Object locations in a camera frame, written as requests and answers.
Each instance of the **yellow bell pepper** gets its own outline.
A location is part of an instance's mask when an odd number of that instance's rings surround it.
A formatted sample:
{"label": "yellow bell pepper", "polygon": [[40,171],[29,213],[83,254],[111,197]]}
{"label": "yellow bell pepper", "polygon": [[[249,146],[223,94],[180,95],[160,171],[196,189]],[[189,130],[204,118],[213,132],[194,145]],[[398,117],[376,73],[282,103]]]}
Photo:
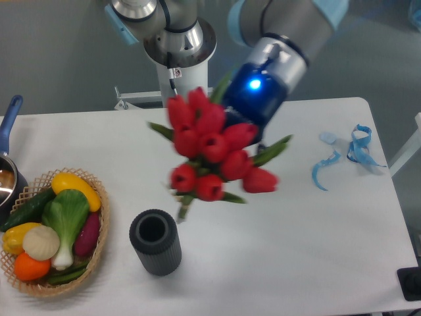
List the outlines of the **yellow bell pepper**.
{"label": "yellow bell pepper", "polygon": [[25,234],[40,225],[39,223],[25,223],[6,230],[2,237],[3,250],[13,255],[19,255],[24,252],[22,243],[24,242]]}

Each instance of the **red tulip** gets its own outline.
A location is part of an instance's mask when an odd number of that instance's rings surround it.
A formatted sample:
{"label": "red tulip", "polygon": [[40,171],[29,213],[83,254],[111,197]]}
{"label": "red tulip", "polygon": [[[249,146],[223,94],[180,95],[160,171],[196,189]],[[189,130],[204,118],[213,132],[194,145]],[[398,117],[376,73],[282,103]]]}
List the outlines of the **red tulip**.
{"label": "red tulip", "polygon": [[273,192],[277,184],[276,176],[257,167],[252,167],[243,179],[243,189],[249,193]]}
{"label": "red tulip", "polygon": [[218,201],[224,196],[223,183],[215,174],[208,174],[197,179],[196,193],[203,201]]}
{"label": "red tulip", "polygon": [[183,97],[176,95],[168,99],[168,118],[172,127],[175,129],[182,124],[192,125],[194,122],[194,113],[184,102]]}
{"label": "red tulip", "polygon": [[189,106],[195,114],[199,110],[200,115],[202,115],[211,107],[211,103],[209,102],[209,99],[204,93],[202,87],[191,90],[187,98],[189,99]]}
{"label": "red tulip", "polygon": [[228,154],[228,145],[225,138],[217,133],[202,136],[199,140],[199,149],[210,163],[219,163]]}
{"label": "red tulip", "polygon": [[230,151],[243,149],[250,145],[257,135],[258,128],[256,125],[248,123],[239,123],[231,125],[224,130],[223,135],[228,142]]}
{"label": "red tulip", "polygon": [[172,170],[170,181],[171,188],[178,192],[190,192],[196,185],[196,170],[184,163]]}
{"label": "red tulip", "polygon": [[211,104],[197,119],[196,130],[199,135],[219,133],[225,125],[225,110],[223,106]]}
{"label": "red tulip", "polygon": [[226,180],[238,180],[244,178],[252,165],[245,150],[235,150],[221,163],[220,170]]}
{"label": "red tulip", "polygon": [[199,136],[188,124],[182,124],[174,131],[174,147],[187,158],[195,158],[199,154]]}

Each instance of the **garlic bulb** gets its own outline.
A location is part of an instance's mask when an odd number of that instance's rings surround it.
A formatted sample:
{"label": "garlic bulb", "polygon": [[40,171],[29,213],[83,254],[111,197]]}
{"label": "garlic bulb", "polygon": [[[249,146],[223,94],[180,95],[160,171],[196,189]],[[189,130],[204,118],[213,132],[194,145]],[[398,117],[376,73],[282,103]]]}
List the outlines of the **garlic bulb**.
{"label": "garlic bulb", "polygon": [[48,226],[37,226],[29,230],[24,237],[22,247],[32,258],[43,261],[52,258],[60,246],[57,233]]}

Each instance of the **flower stem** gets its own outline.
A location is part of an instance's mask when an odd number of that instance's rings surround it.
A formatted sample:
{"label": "flower stem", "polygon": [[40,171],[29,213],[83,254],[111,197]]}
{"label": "flower stem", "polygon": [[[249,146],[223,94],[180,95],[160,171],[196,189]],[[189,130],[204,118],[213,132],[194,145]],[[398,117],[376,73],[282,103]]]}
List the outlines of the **flower stem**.
{"label": "flower stem", "polygon": [[186,215],[187,212],[189,211],[189,207],[191,202],[194,200],[193,196],[183,196],[181,203],[182,205],[180,206],[180,209],[178,210],[178,218],[177,218],[177,223],[181,223],[186,219]]}

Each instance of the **gray floor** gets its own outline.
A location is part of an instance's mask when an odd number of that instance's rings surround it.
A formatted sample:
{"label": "gray floor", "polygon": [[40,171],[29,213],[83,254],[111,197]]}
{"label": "gray floor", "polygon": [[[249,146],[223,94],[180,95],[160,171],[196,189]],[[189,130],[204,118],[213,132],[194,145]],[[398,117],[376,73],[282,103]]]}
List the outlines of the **gray floor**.
{"label": "gray floor", "polygon": [[[249,52],[226,31],[234,2],[199,0],[218,36],[210,86]],[[0,3],[1,114],[17,93],[25,98],[21,113],[33,114],[111,110],[114,86],[122,93],[159,89],[142,46],[124,46],[109,26],[106,3]],[[365,98],[388,161],[416,130],[421,112],[421,33],[410,25],[408,7],[409,0],[351,0],[339,31],[289,98]],[[418,152],[393,179],[410,232],[421,232],[420,171]]]}

